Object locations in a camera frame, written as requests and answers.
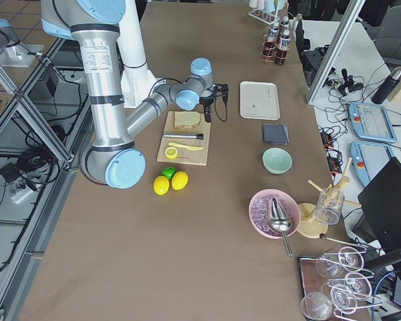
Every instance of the gray chair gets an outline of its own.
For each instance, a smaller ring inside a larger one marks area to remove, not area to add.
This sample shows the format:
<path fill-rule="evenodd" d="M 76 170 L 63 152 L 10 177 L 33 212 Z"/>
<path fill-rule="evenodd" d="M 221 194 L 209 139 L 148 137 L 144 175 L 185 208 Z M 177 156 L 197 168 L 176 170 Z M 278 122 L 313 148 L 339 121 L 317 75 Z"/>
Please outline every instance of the gray chair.
<path fill-rule="evenodd" d="M 401 66 L 401 5 L 386 12 L 374 44 L 385 62 Z"/>

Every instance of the bowl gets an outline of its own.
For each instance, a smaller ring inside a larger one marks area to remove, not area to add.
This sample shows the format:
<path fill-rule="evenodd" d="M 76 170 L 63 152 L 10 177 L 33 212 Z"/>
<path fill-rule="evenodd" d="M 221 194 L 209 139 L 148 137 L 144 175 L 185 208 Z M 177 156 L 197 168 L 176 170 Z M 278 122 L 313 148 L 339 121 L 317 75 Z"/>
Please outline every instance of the bowl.
<path fill-rule="evenodd" d="M 277 198 L 292 222 L 291 229 L 287 232 L 287 235 L 294 234 L 300 225 L 301 215 L 299 207 L 291 196 L 278 189 L 263 189 L 253 196 L 249 202 L 249 219 L 251 220 L 251 224 L 253 224 L 255 230 L 262 236 L 270 239 L 282 238 L 280 233 L 272 230 L 269 224 L 267 224 L 267 203 L 272 197 Z"/>
<path fill-rule="evenodd" d="M 285 173 L 291 168 L 292 164 L 291 155 L 281 148 L 269 148 L 263 153 L 263 165 L 270 173 Z"/>

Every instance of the black water bottle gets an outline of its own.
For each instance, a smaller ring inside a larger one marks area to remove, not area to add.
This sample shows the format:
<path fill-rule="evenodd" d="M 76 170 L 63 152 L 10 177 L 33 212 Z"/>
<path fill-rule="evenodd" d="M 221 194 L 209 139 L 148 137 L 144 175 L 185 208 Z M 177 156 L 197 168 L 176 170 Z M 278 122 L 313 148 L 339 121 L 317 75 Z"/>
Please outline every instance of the black water bottle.
<path fill-rule="evenodd" d="M 383 84 L 377 89 L 377 92 L 372 97 L 372 102 L 381 104 L 390 92 L 396 87 L 401 79 L 401 67 L 396 67 L 390 75 L 385 79 Z"/>

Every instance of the folded cloth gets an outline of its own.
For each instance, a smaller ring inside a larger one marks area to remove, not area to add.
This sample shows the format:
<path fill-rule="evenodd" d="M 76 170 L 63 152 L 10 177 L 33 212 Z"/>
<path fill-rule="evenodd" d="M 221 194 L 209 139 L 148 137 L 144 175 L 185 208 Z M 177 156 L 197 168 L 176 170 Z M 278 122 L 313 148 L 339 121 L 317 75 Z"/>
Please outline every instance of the folded cloth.
<path fill-rule="evenodd" d="M 286 145 L 289 143 L 286 124 L 263 124 L 263 138 L 268 144 Z"/>

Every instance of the pink bowl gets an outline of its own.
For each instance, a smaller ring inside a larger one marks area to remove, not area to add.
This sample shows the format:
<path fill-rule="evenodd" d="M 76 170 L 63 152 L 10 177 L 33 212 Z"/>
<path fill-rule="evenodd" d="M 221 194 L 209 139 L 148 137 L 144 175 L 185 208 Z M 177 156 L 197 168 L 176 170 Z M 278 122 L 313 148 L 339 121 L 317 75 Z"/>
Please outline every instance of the pink bowl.
<path fill-rule="evenodd" d="M 278 189 L 263 189 L 253 196 L 249 202 L 249 219 L 253 227 L 262 236 L 271 239 L 281 239 L 280 233 L 275 232 L 267 224 L 267 203 L 270 198 L 275 196 L 283 208 L 286 210 L 291 222 L 291 229 L 287 232 L 290 236 L 293 234 L 300 224 L 300 210 L 297 203 L 291 196 Z"/>

